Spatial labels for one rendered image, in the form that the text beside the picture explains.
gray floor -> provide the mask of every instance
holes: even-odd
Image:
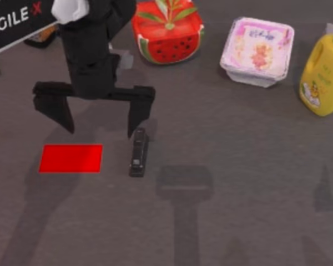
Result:
[[[143,179],[127,176],[127,104],[72,100],[74,136],[34,111],[37,80],[68,80],[59,40],[0,55],[0,266],[333,266],[333,115],[295,92],[333,0],[196,3],[206,37],[190,62],[146,64],[130,26],[113,42],[136,55],[121,84],[157,89]],[[276,87],[219,70],[238,16],[295,28]],[[63,142],[103,143],[101,174],[37,174],[43,145]]]

watermelon box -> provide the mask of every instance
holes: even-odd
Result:
[[[159,65],[192,57],[204,35],[203,21],[191,0],[138,3],[132,26],[142,56]]]

red letter x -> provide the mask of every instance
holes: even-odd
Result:
[[[34,16],[36,16],[37,14],[42,14],[41,1],[38,1],[37,3],[33,3],[31,12]]]

yellow bottle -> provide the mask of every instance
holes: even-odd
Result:
[[[319,116],[333,112],[333,35],[316,43],[302,74],[300,97]]]

red watermelon container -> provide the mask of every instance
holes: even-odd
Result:
[[[204,35],[203,21],[191,0],[138,3],[132,26],[142,56],[159,65],[192,57]]]

